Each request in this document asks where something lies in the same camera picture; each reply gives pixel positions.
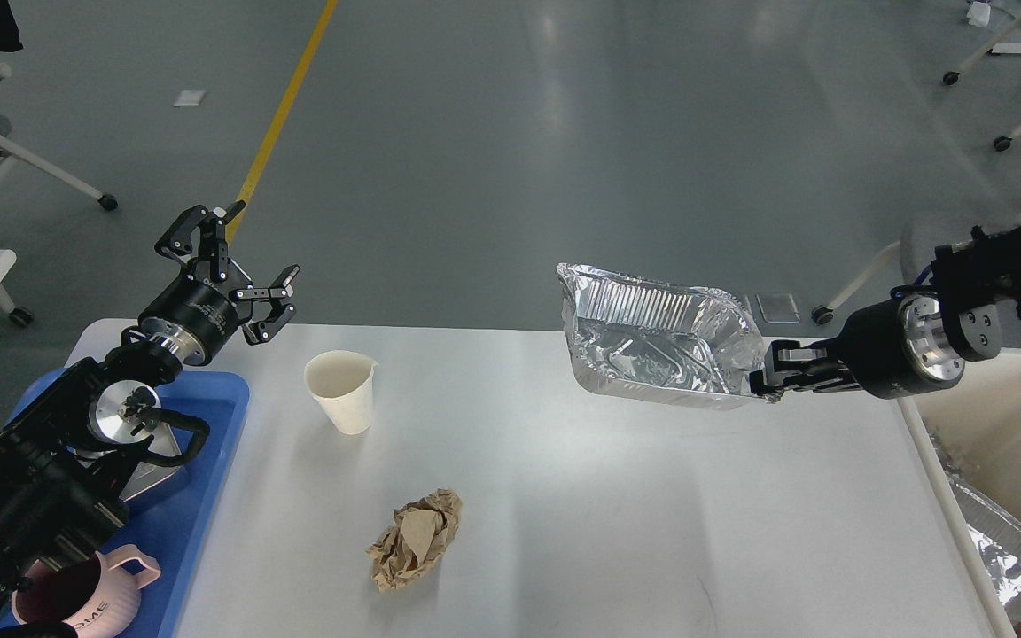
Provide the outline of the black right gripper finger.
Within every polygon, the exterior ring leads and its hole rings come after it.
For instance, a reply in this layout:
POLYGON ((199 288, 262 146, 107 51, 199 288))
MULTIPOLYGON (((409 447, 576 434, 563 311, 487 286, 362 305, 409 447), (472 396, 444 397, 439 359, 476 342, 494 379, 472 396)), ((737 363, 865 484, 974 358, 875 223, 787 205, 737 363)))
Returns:
POLYGON ((835 342, 770 342, 763 356, 768 371, 846 369, 835 342))
POLYGON ((750 373, 748 388, 760 397, 783 397, 787 392, 830 394, 860 391, 846 369, 761 369, 750 373))

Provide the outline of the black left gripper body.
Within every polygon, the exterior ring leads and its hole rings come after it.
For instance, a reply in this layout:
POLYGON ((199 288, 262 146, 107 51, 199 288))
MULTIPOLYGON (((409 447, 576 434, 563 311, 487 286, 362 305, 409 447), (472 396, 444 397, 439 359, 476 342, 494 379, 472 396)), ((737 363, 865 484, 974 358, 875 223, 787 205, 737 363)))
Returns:
POLYGON ((146 338, 173 343, 175 358, 186 366, 206 366, 250 318, 250 304, 231 297, 248 286, 243 269, 227 271, 222 282, 201 269, 182 273, 138 316, 137 329, 146 338))

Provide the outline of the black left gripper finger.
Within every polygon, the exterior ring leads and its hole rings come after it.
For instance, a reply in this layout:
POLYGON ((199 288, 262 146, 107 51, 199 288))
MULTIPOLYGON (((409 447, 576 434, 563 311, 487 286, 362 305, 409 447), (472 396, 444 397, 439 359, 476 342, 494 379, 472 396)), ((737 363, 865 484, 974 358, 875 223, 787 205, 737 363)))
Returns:
POLYGON ((247 286, 248 275, 230 257, 227 223, 242 213, 246 202, 222 209, 197 205, 183 210, 154 244, 154 250, 181 266, 171 286, 185 282, 209 286, 247 286))
POLYGON ((271 286, 264 288, 238 288, 231 292, 231 302, 236 307, 242 308, 245 304, 250 304, 251 310, 260 304, 268 304, 268 315, 263 318, 250 318, 250 322, 243 323, 242 328, 244 338, 248 345, 259 345, 271 342, 296 314, 296 307, 292 303, 292 282, 300 273, 299 265, 287 266, 279 272, 278 277, 271 286))

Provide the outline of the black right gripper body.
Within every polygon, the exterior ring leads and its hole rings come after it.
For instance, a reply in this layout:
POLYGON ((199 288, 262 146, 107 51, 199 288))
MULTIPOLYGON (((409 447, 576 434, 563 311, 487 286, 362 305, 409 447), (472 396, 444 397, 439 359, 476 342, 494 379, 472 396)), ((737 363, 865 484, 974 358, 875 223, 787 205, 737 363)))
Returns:
POLYGON ((879 399, 943 391, 965 371, 949 345, 939 302, 921 294, 850 314, 834 338, 834 358, 856 386, 879 399))

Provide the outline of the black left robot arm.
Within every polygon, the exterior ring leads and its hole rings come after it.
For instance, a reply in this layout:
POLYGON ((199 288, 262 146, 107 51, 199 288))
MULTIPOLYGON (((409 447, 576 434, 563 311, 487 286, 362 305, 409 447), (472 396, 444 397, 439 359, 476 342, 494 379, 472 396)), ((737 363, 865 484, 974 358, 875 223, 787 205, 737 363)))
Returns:
POLYGON ((266 344, 295 316, 292 280, 253 283, 230 257, 228 226, 245 210, 188 207, 155 243, 179 271, 105 359, 65 369, 0 431, 0 610, 34 563, 88 560, 129 523, 121 490, 138 465, 184 467, 206 420, 161 407, 158 388, 209 364, 236 332, 266 344))

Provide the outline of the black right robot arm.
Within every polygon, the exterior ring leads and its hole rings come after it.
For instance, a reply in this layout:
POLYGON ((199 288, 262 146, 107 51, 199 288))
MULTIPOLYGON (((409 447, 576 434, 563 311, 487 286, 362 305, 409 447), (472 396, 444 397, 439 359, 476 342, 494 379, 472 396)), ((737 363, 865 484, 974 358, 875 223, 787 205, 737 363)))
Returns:
POLYGON ((1021 225, 973 227, 968 242, 937 246, 915 282, 853 312, 835 338, 771 343, 750 391, 770 401, 789 391, 861 389, 884 400, 944 391, 969 363, 996 358, 1003 301, 1016 306, 1021 331, 1021 225))

